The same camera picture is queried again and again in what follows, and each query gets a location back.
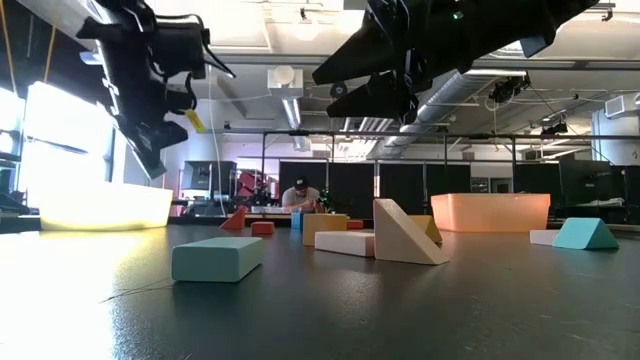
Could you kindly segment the silver ventilation duct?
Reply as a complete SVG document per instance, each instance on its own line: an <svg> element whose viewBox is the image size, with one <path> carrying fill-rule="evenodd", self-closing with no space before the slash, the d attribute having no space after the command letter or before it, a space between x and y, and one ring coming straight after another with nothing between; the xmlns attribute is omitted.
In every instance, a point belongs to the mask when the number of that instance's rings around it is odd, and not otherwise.
<svg viewBox="0 0 640 360"><path fill-rule="evenodd" d="M527 75L524 70L474 69L465 74L452 71L440 78L440 87L429 90L421 101L417 115L412 123L400 127L400 135L388 136L380 140L369 153L370 157L399 157L403 151L429 131L434 131L443 122L461 108L486 108L488 97L479 100L478 96L490 85L499 80Z"/></svg>

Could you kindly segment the yellow plastic bin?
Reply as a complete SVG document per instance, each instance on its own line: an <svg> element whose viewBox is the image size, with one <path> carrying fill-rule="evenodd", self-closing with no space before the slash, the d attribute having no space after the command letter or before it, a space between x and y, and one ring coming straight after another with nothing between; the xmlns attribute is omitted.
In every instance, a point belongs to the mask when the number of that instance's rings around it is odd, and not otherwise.
<svg viewBox="0 0 640 360"><path fill-rule="evenodd" d="M164 227L173 192L132 184L65 185L39 202L45 231L128 231Z"/></svg>

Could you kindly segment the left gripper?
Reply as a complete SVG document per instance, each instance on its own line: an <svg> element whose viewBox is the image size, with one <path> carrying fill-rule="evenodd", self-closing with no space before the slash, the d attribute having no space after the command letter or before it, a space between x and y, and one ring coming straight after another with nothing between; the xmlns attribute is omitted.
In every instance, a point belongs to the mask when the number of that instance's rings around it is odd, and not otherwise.
<svg viewBox="0 0 640 360"><path fill-rule="evenodd" d="M98 49L113 116L146 177L166 172L161 151L188 139L165 116L198 100L191 86L206 77L210 32L202 19L121 18L98 25Z"/></svg>

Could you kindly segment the orange yellow wedge block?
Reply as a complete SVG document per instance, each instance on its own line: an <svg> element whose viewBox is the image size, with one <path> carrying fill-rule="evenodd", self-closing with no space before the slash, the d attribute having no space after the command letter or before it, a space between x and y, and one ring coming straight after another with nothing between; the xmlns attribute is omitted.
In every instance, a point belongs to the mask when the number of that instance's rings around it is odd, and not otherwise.
<svg viewBox="0 0 640 360"><path fill-rule="evenodd" d="M432 216L410 215L409 218L412 219L418 225L418 227L426 234L426 236L429 239L431 239L434 243L436 244L442 243L442 236Z"/></svg>

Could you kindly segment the beige wooden wedge block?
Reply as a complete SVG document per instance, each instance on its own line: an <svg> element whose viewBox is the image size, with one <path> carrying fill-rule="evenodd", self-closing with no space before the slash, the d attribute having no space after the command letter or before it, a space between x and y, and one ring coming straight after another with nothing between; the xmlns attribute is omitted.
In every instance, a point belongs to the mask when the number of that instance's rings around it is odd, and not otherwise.
<svg viewBox="0 0 640 360"><path fill-rule="evenodd" d="M392 199L375 199L374 252L377 260L437 266L450 258Z"/></svg>

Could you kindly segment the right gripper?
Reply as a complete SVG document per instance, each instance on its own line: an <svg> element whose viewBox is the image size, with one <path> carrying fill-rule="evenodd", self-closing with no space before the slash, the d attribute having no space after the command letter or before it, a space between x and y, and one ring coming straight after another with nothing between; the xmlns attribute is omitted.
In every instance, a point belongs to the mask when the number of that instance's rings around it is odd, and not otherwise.
<svg viewBox="0 0 640 360"><path fill-rule="evenodd" d="M367 0L359 30L313 73L317 85L372 75L327 107L329 117L414 121L418 99L433 79L452 70L479 0ZM373 75L392 71L393 74Z"/></svg>

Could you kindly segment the yellow cube block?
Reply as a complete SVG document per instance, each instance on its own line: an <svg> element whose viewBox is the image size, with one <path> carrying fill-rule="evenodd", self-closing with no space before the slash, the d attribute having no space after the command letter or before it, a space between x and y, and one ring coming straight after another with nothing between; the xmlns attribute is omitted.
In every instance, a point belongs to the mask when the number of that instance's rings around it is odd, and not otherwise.
<svg viewBox="0 0 640 360"><path fill-rule="evenodd" d="M324 231L346 231L348 217L344 214L305 214L303 216L303 245L315 246L315 234Z"/></svg>

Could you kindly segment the white ceiling duct box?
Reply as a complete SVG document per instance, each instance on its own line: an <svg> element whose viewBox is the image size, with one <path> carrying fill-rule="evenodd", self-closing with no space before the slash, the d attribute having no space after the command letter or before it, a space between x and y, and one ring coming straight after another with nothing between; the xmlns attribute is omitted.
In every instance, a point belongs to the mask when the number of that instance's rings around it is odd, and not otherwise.
<svg viewBox="0 0 640 360"><path fill-rule="evenodd" d="M304 73L302 69L288 65L276 66L267 72L267 89L272 96L281 99L296 99L304 95Z"/></svg>

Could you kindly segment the white block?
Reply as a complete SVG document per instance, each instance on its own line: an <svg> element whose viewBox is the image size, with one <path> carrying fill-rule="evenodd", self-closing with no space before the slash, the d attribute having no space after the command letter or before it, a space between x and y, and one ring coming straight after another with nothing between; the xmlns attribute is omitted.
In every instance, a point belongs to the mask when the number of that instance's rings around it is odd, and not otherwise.
<svg viewBox="0 0 640 360"><path fill-rule="evenodd" d="M559 234L559 230L531 230L529 240L534 245L552 246Z"/></svg>

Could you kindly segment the mint green rectangular block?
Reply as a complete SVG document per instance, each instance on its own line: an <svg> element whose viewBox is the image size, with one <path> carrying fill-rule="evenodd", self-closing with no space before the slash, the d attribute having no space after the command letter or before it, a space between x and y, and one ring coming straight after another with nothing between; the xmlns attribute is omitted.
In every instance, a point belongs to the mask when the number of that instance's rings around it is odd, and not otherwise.
<svg viewBox="0 0 640 360"><path fill-rule="evenodd" d="M235 283L262 264L260 237L215 237L175 246L170 275L178 282Z"/></svg>

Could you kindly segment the person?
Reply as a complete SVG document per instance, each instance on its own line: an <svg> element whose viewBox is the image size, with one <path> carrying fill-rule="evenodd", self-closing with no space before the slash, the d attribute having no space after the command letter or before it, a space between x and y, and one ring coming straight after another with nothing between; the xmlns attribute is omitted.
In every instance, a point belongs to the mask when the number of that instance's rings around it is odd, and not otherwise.
<svg viewBox="0 0 640 360"><path fill-rule="evenodd" d="M284 209L291 212L325 212L325 207L320 201L320 191L311 187L305 176L298 177L294 185L283 193L281 203Z"/></svg>

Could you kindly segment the red triangular block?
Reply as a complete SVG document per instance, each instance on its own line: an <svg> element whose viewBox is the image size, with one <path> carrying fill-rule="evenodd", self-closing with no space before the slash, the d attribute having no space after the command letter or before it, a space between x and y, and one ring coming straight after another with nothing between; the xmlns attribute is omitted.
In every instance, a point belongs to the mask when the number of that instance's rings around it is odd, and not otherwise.
<svg viewBox="0 0 640 360"><path fill-rule="evenodd" d="M247 207L240 205L237 210L221 225L223 230L242 230L245 227L245 218L247 213Z"/></svg>

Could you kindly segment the black metal rack frame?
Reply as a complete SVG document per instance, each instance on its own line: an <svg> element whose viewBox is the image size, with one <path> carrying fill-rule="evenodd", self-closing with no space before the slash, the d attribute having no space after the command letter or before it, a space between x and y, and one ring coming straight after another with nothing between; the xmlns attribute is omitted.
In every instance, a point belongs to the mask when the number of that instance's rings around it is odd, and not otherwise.
<svg viewBox="0 0 640 360"><path fill-rule="evenodd" d="M348 161L358 159L383 159L399 157L406 148L419 140L441 142L442 161L448 163L449 152L462 141L505 145L516 153L517 144L522 141L529 147L544 150L558 144L574 142L592 150L599 141L631 142L640 144L640 135L593 135L593 134L495 134L495 133L445 133L445 132L385 132L385 131L320 131L320 130L261 130L261 129L210 129L217 136L260 136L266 142L271 136L301 138L305 141L321 138L325 142L329 159L343 158Z"/></svg>

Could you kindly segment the mint green triangular block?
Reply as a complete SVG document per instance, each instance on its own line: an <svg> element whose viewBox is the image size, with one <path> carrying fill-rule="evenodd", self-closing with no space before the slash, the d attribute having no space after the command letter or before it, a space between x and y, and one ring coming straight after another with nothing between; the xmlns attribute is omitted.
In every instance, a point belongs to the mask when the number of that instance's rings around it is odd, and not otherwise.
<svg viewBox="0 0 640 360"><path fill-rule="evenodd" d="M576 250L619 248L615 236L600 218L568 218L552 246Z"/></svg>

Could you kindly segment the black table mat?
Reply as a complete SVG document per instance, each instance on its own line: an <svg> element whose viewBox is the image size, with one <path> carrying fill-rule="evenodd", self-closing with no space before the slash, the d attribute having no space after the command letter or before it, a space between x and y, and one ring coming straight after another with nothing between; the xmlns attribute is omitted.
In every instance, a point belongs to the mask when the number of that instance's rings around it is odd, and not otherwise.
<svg viewBox="0 0 640 360"><path fill-rule="evenodd" d="M0 235L0 360L640 360L640 238L609 251L444 237L422 266L281 228L237 283L176 283L213 226Z"/></svg>

